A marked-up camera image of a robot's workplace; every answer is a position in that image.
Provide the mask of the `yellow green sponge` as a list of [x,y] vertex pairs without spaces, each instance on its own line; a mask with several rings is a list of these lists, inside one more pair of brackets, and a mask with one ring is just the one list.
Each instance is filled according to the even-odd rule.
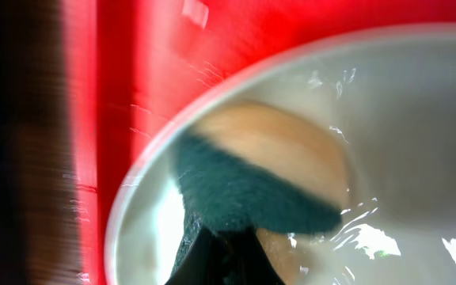
[[322,127],[266,104],[232,104],[207,114],[178,138],[174,159],[184,233],[172,274],[205,227],[226,250],[228,284],[227,240],[252,228],[280,279],[294,284],[301,257],[289,235],[334,231],[349,202],[341,145]]

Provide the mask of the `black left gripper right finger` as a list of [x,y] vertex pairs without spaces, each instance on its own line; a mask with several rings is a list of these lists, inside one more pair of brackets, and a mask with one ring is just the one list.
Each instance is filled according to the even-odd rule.
[[229,285],[284,285],[267,258],[254,229],[232,233],[227,241],[233,261],[227,276]]

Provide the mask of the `light blue plate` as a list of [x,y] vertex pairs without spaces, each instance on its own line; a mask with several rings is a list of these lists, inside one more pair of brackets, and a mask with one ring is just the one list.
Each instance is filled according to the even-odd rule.
[[110,284],[163,284],[183,234],[178,135],[209,112],[259,101],[344,145],[343,225],[289,234],[298,284],[456,284],[456,25],[376,28],[313,42],[243,70],[177,114],[132,166],[104,247]]

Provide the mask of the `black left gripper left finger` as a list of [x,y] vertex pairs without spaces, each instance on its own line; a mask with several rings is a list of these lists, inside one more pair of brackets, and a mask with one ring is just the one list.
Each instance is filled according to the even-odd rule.
[[165,285],[223,285],[225,256],[222,242],[204,227]]

